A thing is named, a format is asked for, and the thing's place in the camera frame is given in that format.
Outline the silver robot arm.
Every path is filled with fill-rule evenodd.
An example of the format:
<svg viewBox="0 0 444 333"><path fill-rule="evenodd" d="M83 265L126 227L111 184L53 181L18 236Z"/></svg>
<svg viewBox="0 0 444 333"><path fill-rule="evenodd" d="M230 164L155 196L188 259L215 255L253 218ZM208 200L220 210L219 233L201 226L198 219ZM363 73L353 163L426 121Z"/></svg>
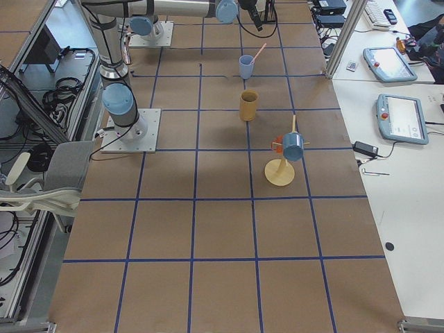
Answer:
<svg viewBox="0 0 444 333"><path fill-rule="evenodd" d="M130 86L128 67L123 61L122 41L117 19L133 19L131 29L138 35L148 35L153 30L156 15L183 17L215 17L223 24L230 24L239 9L248 12L257 30L262 21L256 1L81 1L89 14L89 26L99 50L100 75L104 86L103 104L112 117L119 136L138 136L146 132L139 119L139 111Z"/></svg>
<svg viewBox="0 0 444 333"><path fill-rule="evenodd" d="M158 40L164 35L163 25L157 15L131 17L130 29L145 40Z"/></svg>

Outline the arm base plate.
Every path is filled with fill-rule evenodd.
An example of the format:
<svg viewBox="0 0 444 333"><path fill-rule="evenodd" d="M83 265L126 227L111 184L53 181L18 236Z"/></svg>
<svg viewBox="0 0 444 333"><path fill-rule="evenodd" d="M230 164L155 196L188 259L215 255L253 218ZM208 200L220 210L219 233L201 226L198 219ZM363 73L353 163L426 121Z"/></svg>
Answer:
<svg viewBox="0 0 444 333"><path fill-rule="evenodd" d="M106 131L101 148L106 153L154 153L160 125L160 108L140 108L139 120L127 134L125 128Z"/></svg>
<svg viewBox="0 0 444 333"><path fill-rule="evenodd" d="M130 48L170 47L173 35L172 21L151 22L146 17L134 18L130 22Z"/></svg>

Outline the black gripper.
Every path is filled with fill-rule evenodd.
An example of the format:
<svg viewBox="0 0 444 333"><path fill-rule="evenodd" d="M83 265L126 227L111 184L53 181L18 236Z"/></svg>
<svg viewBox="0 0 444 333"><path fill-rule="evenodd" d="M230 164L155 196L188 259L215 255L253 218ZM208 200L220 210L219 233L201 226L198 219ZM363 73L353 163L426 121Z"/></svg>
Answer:
<svg viewBox="0 0 444 333"><path fill-rule="evenodd" d="M255 6L250 7L249 9L247 9L247 11L248 11L248 14L249 14L251 20L253 21L253 23L255 25L255 28L258 31L262 31L263 30L263 28L262 28L262 20L261 20L261 17L259 15L256 7Z"/></svg>

